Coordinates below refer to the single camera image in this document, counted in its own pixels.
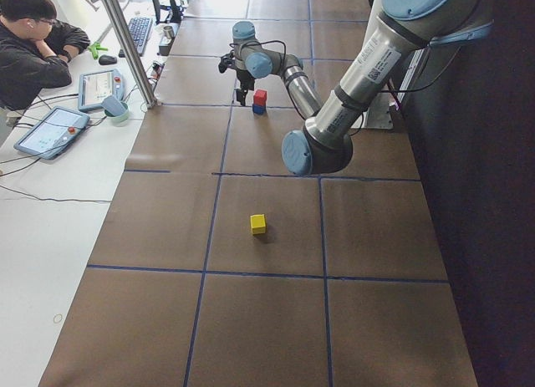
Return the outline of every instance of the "keyboard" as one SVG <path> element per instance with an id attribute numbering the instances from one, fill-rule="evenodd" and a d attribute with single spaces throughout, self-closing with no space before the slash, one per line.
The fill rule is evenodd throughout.
<path id="1" fill-rule="evenodd" d="M 134 40 L 134 45 L 139 55 L 143 55 L 145 51 L 151 29 L 152 18 L 149 17 L 133 17 L 128 23 L 128 30 L 130 30 L 130 35 L 132 36 L 132 40 Z M 125 56 L 123 49 L 119 51 L 119 56 Z"/>

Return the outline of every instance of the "black hair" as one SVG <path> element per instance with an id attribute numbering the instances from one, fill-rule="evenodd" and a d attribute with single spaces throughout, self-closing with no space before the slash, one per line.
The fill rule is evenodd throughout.
<path id="1" fill-rule="evenodd" d="M 0 14 L 8 21 L 55 19 L 58 15 L 51 0 L 0 0 Z"/>

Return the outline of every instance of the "block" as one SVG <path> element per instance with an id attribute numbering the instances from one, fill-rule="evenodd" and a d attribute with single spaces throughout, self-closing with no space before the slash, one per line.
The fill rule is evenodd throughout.
<path id="1" fill-rule="evenodd" d="M 265 105 L 258 105 L 258 104 L 253 104 L 252 105 L 252 112 L 254 114 L 264 114 L 266 112 L 266 106 Z"/>
<path id="2" fill-rule="evenodd" d="M 265 107 L 266 103 L 268 102 L 268 92 L 266 90 L 258 89 L 254 92 L 252 102 Z"/>
<path id="3" fill-rule="evenodd" d="M 266 217 L 263 214 L 253 214 L 251 216 L 251 234 L 266 233 Z"/>

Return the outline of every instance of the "brown tile floor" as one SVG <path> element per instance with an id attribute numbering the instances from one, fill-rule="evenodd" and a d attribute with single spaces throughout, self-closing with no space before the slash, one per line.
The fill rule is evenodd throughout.
<path id="1" fill-rule="evenodd" d="M 363 130 L 343 171 L 291 176 L 280 81 L 254 115 L 217 72 L 228 19 L 254 18 L 327 94 L 365 0 L 263 1 L 279 14 L 192 0 L 41 386 L 476 386 L 407 135 Z"/>

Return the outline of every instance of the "yellow cube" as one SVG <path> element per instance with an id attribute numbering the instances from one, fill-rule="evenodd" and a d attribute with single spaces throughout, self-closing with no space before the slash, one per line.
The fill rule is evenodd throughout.
<path id="1" fill-rule="evenodd" d="M 251 216 L 251 234 L 266 233 L 266 217 L 263 214 L 254 214 Z"/>

